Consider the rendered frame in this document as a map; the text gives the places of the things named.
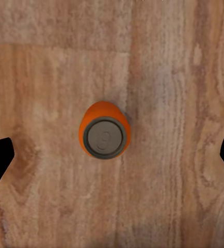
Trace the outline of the can of soda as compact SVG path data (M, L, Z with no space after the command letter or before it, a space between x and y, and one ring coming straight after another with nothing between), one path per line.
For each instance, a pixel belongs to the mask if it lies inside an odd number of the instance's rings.
M78 132L84 151L99 160L121 155L130 138L130 126L122 112L116 105L105 101L95 103L87 110Z

